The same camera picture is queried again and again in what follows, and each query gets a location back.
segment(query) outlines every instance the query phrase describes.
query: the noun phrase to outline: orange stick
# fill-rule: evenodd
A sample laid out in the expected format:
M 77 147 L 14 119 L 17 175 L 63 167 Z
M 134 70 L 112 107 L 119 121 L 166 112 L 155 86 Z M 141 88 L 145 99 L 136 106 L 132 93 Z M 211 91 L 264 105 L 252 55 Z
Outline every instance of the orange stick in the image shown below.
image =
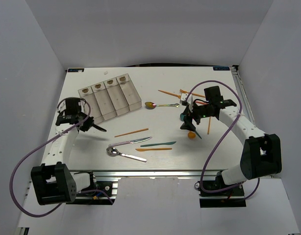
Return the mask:
M 209 135 L 209 129 L 210 129 L 210 121 L 211 121 L 211 117 L 209 117 L 209 122 L 208 122 L 208 129 L 207 129 L 207 134 Z
M 141 131 L 148 131 L 148 128 L 145 128 L 145 129 L 142 129 L 142 130 L 138 130 L 138 131 L 132 131 L 132 132 L 121 134 L 121 135 L 118 135 L 118 136 L 115 136 L 115 137 L 125 136 L 125 135 L 129 135 L 129 134 L 133 134 L 133 133 L 137 133 L 137 132 L 141 132 Z
M 188 93 L 188 92 L 186 92 L 186 91 L 184 91 L 184 90 L 181 90 L 181 89 L 180 89 L 180 92 L 181 92 L 181 93 L 184 93 L 184 94 Z M 201 95 L 201 94 L 192 93 L 192 95 L 195 95 L 195 96 L 198 96 L 198 97 L 206 98 L 204 95 Z
M 179 94 L 174 94 L 174 93 L 170 93 L 170 92 L 166 92 L 166 91 L 162 91 L 162 90 L 158 90 L 159 92 L 165 93 L 165 94 L 169 94 L 169 95 L 173 95 L 175 97 L 178 97 L 179 99 L 181 98 L 181 96 Z
M 175 96 L 175 97 L 178 97 L 179 99 L 181 99 L 181 96 L 179 94 L 174 94 L 174 93 L 170 93 L 170 92 L 166 92 L 166 91 L 162 91 L 162 90 L 158 90 L 159 92 L 162 92 L 162 93 L 165 93 L 165 94 L 169 94 L 169 95 L 172 95 L 172 96 Z M 200 102 L 200 101 L 196 101 L 196 103 L 198 104 L 206 104 L 206 103 L 203 103 L 203 102 Z

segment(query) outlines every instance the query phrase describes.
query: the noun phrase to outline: metal spoon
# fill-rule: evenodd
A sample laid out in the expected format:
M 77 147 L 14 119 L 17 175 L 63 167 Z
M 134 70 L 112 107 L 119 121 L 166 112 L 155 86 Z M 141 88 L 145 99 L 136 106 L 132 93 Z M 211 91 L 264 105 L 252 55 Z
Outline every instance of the metal spoon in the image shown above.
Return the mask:
M 176 103 L 176 104 L 154 104 L 153 102 L 145 102 L 145 105 L 148 109 L 154 109 L 156 107 L 160 107 L 160 106 L 166 106 L 166 107 L 179 107 L 180 104 Z
M 122 157 L 131 158 L 131 159 L 142 161 L 142 162 L 147 161 L 145 158 L 139 158 L 139 157 L 135 157 L 135 156 L 132 156 L 132 155 L 120 153 L 116 148 L 113 148 L 113 147 L 108 147 L 106 149 L 106 151 L 107 151 L 107 154 L 111 157 L 116 157 L 116 156 L 120 155 Z

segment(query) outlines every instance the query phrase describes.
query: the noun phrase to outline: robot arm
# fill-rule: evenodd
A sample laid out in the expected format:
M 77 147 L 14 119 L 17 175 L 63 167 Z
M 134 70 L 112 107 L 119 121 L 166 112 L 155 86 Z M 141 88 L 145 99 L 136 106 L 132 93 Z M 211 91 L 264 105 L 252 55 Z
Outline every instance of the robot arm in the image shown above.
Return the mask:
M 218 86 L 204 91 L 208 102 L 206 105 L 198 106 L 192 101 L 192 97 L 185 102 L 186 96 L 181 97 L 182 104 L 186 106 L 181 129 L 195 131 L 192 120 L 199 124 L 201 118 L 216 117 L 228 127 L 236 119 L 238 114 L 236 104 L 230 99 L 224 100 Z M 281 172 L 280 139 L 277 135 L 265 134 L 244 116 L 239 117 L 232 132 L 244 145 L 241 161 L 240 164 L 220 172 L 222 178 L 220 182 L 228 186 Z
M 80 99 L 67 98 L 66 109 L 60 112 L 57 118 L 56 135 L 85 117 L 87 115 L 81 111 Z M 50 151 L 42 164 L 33 167 L 31 178 L 40 205 L 73 202 L 76 194 L 81 190 L 96 188 L 92 172 L 71 175 L 65 164 L 69 160 L 71 149 L 80 130 L 88 131 L 93 126 L 100 131 L 106 131 L 96 126 L 93 120 L 93 117 L 89 117 L 81 126 L 71 129 L 52 142 Z

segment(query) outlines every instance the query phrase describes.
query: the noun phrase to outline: white enclosure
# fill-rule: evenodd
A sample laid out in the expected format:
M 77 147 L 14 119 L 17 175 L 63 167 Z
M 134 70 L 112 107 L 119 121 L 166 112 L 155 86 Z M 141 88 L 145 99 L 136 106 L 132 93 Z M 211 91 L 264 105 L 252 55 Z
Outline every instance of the white enclosure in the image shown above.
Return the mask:
M 68 67 L 239 64 L 272 0 L 26 0 Z
M 0 1 L 0 234 L 20 211 L 18 160 L 47 139 L 68 67 L 240 65 L 255 122 L 279 135 L 301 232 L 301 1 Z M 23 203 L 30 169 L 19 169 Z

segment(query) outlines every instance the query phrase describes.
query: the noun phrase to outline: orange ball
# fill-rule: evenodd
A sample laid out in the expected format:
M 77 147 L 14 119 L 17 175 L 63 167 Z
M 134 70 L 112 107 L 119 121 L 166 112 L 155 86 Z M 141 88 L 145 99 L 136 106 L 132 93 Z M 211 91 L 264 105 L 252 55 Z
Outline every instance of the orange ball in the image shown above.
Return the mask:
M 194 132 L 192 132 L 192 131 L 189 131 L 189 133 L 188 133 L 188 138 L 190 138 L 190 139 L 194 139 L 195 138 L 195 133 Z

